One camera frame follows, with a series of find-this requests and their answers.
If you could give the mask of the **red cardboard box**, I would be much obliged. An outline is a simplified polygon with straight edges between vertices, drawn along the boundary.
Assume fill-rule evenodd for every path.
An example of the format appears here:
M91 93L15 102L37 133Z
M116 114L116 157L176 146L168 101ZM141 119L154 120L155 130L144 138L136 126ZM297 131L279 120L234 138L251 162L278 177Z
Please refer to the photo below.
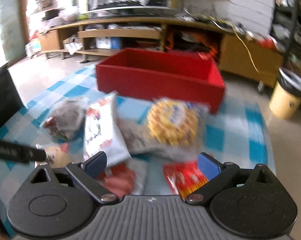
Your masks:
M218 111L226 89L209 55L175 50L123 49L96 65L96 78L101 92L206 103L211 113Z

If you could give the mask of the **blue white box on shelf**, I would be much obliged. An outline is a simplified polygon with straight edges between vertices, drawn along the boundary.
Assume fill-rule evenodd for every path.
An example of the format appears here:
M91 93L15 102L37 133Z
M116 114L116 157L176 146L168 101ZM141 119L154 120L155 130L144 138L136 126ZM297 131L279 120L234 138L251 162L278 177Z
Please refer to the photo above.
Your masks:
M115 49L122 48L122 42L119 37L96 37L95 38L97 49Z

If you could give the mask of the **yellow trash bin black liner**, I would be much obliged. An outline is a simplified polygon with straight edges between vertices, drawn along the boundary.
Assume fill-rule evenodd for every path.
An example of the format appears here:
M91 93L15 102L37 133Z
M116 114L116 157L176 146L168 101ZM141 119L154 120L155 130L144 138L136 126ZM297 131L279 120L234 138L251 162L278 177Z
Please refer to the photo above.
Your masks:
M287 68L279 68L279 75L270 98L270 111L280 119L290 119L301 104L301 78Z

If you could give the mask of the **clear grey snack bag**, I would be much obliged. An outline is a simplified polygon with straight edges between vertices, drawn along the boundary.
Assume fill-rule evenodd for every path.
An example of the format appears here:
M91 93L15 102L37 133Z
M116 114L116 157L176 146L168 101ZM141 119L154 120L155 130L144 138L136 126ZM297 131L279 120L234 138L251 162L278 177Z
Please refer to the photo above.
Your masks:
M40 127L53 137L72 141L84 125L88 107L89 100L85 96L63 99L53 105Z

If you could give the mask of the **red yellow snack packet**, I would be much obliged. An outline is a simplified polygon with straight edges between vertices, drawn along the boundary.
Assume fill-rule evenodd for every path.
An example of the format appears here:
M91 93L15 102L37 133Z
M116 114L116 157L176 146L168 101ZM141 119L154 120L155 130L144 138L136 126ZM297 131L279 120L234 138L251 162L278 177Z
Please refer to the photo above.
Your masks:
M163 175L170 190L178 194L182 200L208 182L196 161L165 164Z

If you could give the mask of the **white red text snack bag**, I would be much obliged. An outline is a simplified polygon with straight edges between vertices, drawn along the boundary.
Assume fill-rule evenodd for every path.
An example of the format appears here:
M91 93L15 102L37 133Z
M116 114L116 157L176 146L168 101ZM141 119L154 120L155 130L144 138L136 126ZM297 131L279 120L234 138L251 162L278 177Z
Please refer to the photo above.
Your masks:
M84 125L84 160L103 151L107 166L112 167L131 158L117 124L116 91L92 103L87 109Z

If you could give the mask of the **yellow waffle snack bag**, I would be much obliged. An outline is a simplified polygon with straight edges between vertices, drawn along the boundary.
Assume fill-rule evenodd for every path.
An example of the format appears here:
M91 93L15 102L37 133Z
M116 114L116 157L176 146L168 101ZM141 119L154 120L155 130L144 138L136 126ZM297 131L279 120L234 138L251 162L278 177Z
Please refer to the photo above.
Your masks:
M149 134L161 144L193 145L209 112L206 103L161 98L148 111Z

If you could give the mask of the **orange plastic bag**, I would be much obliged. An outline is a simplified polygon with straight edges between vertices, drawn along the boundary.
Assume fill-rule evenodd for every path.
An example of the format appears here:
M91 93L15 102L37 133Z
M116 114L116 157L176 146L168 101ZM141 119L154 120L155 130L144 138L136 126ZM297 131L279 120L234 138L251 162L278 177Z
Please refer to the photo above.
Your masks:
M210 56L219 62L220 44L223 35L213 31L168 31L166 50L180 50Z

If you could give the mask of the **blue white checkered cloth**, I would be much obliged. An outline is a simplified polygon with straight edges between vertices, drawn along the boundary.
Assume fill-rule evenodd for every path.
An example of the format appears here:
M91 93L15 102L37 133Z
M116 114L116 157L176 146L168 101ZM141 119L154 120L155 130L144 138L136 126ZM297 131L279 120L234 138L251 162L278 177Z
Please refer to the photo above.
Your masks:
M41 123L55 102L80 95L91 102L103 95L97 90L93 65L69 74L29 101L1 126L0 139L30 146L55 142L40 127ZM219 112L209 115L205 124L204 152L220 162L233 161L243 168L265 163L275 169L269 133L257 104L227 96ZM34 163L24 165L0 160L0 219L9 235L13 235L13 230L6 216L7 205L34 166Z

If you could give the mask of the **red sausage snack pack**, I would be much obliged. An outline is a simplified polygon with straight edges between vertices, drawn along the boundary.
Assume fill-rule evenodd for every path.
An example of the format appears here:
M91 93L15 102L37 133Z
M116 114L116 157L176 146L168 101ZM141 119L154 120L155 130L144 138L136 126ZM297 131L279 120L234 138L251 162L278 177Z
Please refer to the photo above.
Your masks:
M146 183L148 163L132 158L107 168L96 177L97 181L120 199L126 194L140 195Z

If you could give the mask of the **white grey snack bag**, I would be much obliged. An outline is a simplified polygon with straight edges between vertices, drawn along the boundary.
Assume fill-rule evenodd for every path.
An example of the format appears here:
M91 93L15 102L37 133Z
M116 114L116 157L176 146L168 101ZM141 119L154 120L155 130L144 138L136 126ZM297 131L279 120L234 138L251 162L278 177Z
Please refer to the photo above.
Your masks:
M159 143L150 136L146 125L137 124L132 120L119 119L118 127L132 155L149 153L172 161L185 162L197 159L201 152L200 138L196 138L193 144L187 146L172 146Z

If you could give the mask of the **black speaker box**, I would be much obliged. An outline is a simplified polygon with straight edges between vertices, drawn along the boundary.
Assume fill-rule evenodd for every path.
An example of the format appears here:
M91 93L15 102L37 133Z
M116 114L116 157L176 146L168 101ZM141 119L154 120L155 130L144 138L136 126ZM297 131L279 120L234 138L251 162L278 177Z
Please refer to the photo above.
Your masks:
M0 70L0 129L23 106L8 69Z

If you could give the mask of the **wooden TV stand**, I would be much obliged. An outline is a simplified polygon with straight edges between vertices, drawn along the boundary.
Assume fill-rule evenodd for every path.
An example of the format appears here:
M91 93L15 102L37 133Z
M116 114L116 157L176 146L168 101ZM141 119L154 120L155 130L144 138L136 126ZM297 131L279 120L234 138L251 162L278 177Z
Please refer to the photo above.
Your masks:
M122 48L140 48L168 52L165 39L168 31L213 31L223 35L218 68L265 86L274 87L283 55L272 37L249 35L247 30L226 20L211 16L129 16L82 20L52 27L38 34L41 51L45 54L82 54L111 56L119 50L97 49L96 37L119 37Z

